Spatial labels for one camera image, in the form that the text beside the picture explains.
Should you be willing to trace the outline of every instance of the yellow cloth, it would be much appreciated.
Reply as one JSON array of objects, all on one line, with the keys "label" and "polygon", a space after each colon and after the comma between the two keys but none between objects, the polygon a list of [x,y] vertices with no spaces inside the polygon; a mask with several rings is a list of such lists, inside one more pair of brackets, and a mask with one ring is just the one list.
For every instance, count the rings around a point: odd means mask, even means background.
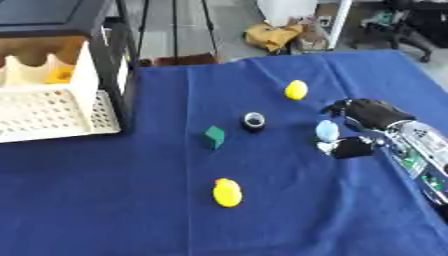
[{"label": "yellow cloth", "polygon": [[270,52],[282,49],[303,32],[302,25],[273,28],[268,24],[258,24],[246,30],[246,43],[266,48]]}]

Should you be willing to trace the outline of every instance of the black tape roll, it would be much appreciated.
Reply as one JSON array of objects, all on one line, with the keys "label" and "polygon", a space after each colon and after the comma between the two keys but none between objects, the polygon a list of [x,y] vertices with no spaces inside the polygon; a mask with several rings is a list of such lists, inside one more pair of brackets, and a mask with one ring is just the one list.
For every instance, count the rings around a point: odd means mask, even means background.
[{"label": "black tape roll", "polygon": [[266,127],[266,118],[260,113],[250,112],[243,116],[242,125],[249,132],[260,132]]}]

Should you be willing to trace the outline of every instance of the green cube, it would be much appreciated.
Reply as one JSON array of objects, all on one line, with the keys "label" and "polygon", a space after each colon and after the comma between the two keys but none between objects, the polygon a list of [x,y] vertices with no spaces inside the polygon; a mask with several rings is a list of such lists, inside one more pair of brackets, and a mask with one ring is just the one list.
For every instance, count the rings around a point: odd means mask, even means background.
[{"label": "green cube", "polygon": [[204,135],[207,143],[212,149],[218,149],[221,147],[226,136],[224,130],[216,126],[211,126],[208,128]]}]

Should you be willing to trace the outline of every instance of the white cabinet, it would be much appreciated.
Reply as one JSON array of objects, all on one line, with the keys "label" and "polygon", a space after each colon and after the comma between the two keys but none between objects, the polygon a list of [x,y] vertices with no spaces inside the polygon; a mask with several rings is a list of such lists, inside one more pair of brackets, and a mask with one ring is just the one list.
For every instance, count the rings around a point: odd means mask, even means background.
[{"label": "white cabinet", "polygon": [[266,21],[274,27],[286,26],[290,19],[314,16],[318,0],[257,0]]}]

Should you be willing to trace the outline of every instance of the orange object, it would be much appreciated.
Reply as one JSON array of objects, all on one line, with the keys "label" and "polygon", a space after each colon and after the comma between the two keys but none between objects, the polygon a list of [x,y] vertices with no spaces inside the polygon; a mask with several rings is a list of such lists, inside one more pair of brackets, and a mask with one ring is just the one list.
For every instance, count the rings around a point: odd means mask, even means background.
[{"label": "orange object", "polygon": [[56,68],[50,72],[47,77],[47,84],[67,84],[73,76],[73,67],[65,66],[61,68]]}]

